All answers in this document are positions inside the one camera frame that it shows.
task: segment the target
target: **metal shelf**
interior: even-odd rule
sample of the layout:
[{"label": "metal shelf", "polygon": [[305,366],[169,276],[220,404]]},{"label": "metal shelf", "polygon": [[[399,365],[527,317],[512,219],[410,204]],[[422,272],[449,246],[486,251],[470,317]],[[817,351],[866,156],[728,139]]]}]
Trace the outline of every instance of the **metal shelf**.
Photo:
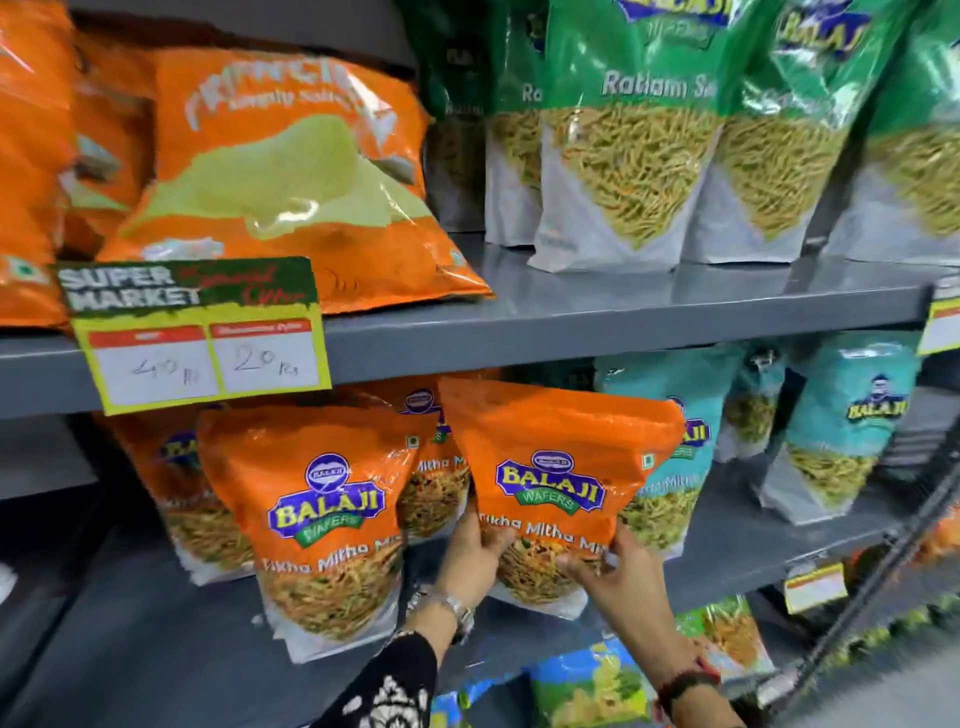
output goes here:
[{"label": "metal shelf", "polygon": [[[87,588],[21,693],[11,726],[296,728],[316,717],[377,649],[291,665],[259,618],[254,581],[192,586],[156,515],[148,515],[119,529],[91,567]],[[875,543],[904,517],[895,501],[868,489],[846,518],[795,527],[761,512],[735,470],[716,468],[686,556],[666,567],[672,604],[682,612],[751,591],[783,578],[789,563],[810,554]],[[430,575],[441,551],[437,544],[410,549],[408,591],[417,574]],[[603,632],[590,609],[567,622],[487,600],[473,638],[448,653],[439,692],[581,649]]]},{"label": "metal shelf", "polygon": [[[529,253],[456,236],[497,298],[328,319],[335,383],[637,352],[925,318],[944,269],[835,258],[684,264],[674,274],[553,275]],[[0,336],[0,417],[100,408],[80,351],[54,334]]]},{"label": "metal shelf", "polygon": [[416,61],[392,0],[67,0],[72,11],[175,18],[220,31],[291,45],[329,48],[409,68]]}]

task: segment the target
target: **woman's right hand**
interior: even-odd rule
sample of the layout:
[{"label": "woman's right hand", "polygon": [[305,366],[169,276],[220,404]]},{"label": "woman's right hand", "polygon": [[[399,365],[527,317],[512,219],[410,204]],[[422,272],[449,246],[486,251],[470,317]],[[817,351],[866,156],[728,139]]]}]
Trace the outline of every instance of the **woman's right hand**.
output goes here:
[{"label": "woman's right hand", "polygon": [[559,565],[583,586],[659,690],[684,670],[696,668],[696,650],[677,632],[662,560],[644,548],[622,522],[617,522],[611,550],[617,567],[600,575],[573,554],[560,557]]}]

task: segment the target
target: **wristwatch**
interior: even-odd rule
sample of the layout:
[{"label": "wristwatch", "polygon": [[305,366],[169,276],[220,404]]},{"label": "wristwatch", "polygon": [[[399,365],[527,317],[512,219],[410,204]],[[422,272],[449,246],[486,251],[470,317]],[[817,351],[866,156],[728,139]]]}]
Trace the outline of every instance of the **wristwatch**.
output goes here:
[{"label": "wristwatch", "polygon": [[410,603],[407,604],[407,614],[409,615],[417,607],[438,602],[446,606],[453,616],[457,619],[457,631],[453,635],[452,644],[460,644],[469,637],[473,631],[473,610],[468,609],[456,596],[451,596],[443,590],[437,589],[433,584],[422,584],[417,592],[410,597]]}]

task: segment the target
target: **black patterned sleeve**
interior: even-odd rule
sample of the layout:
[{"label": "black patterned sleeve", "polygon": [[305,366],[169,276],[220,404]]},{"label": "black patterned sleeve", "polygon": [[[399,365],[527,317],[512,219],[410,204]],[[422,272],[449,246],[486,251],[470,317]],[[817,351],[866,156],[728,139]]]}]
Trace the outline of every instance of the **black patterned sleeve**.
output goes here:
[{"label": "black patterned sleeve", "polygon": [[437,655],[417,632],[399,632],[310,728],[427,728]]}]

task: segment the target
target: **bracelet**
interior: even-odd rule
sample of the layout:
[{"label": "bracelet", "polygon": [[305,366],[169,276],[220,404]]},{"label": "bracelet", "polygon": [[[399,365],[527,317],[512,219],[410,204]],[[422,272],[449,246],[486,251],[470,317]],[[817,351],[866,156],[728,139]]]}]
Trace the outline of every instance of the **bracelet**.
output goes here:
[{"label": "bracelet", "polygon": [[657,691],[657,702],[663,711],[673,718],[673,704],[679,700],[690,688],[698,685],[709,685],[716,688],[720,685],[720,676],[711,669],[689,669],[676,675],[670,682]]}]

